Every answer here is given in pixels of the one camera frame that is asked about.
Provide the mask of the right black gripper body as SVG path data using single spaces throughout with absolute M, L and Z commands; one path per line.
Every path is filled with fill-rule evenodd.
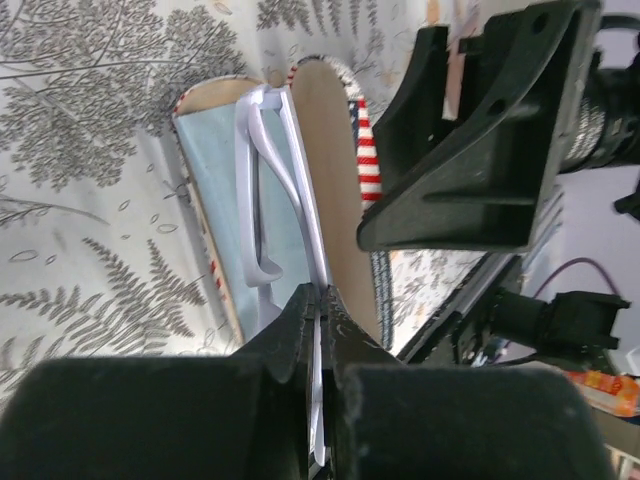
M 595 49 L 561 174 L 639 164 L 639 57 L 603 68 Z

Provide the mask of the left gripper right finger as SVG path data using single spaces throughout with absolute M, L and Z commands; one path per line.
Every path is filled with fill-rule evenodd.
M 490 308 L 494 333 L 533 346 L 543 367 L 405 364 L 325 297 L 325 419 L 336 479 L 610 479 L 591 407 L 564 365 L 612 343 L 615 300 L 551 302 L 511 292 Z

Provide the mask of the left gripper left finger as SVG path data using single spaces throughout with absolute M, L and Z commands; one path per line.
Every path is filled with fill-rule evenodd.
M 304 479 L 315 292 L 234 354 L 59 358 L 1 418 L 5 479 Z

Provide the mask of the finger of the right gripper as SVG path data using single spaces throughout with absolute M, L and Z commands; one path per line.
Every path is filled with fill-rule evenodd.
M 565 158 L 601 5 L 550 1 L 492 17 L 466 44 L 458 116 L 365 213 L 365 251 L 520 253 Z
M 402 82 L 373 127 L 385 194 L 431 151 L 438 137 L 448 70 L 447 40 L 446 26 L 418 30 Z

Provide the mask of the flag pattern glasses case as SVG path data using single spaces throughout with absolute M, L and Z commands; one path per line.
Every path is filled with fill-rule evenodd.
M 377 152 L 366 100 L 352 70 L 328 55 L 312 55 L 294 65 L 287 79 L 296 109 L 319 213 L 329 276 L 352 319 L 384 347 L 393 343 L 393 287 L 389 256 L 358 248 L 356 230 L 366 210 L 381 196 Z M 185 91 L 173 112 L 184 158 L 192 207 L 202 229 L 223 309 L 243 340 L 230 290 L 181 146 L 176 118 L 233 104 L 257 81 L 222 76 Z

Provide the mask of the white frame sunglasses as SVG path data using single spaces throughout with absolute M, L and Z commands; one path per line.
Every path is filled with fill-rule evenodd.
M 235 169 L 241 265 L 258 292 L 260 327 L 295 287 L 319 299 L 329 283 L 321 229 L 293 100 L 259 85 L 236 104 Z

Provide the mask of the blue cleaning cloth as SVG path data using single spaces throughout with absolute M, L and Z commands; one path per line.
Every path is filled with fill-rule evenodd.
M 247 340 L 261 329 L 258 291 L 242 271 L 240 218 L 235 184 L 235 110 L 227 104 L 176 118 L 181 146 L 213 236 L 221 270 Z M 267 254 L 283 270 L 272 283 L 273 303 L 282 308 L 298 285 L 310 281 L 304 242 L 288 195 L 273 171 L 259 163 L 259 193 Z

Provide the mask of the pink glasses case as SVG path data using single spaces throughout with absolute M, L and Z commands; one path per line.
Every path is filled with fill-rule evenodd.
M 456 119 L 459 112 L 465 54 L 460 51 L 461 38 L 454 38 L 448 46 L 448 71 L 445 86 L 443 115 L 446 119 Z

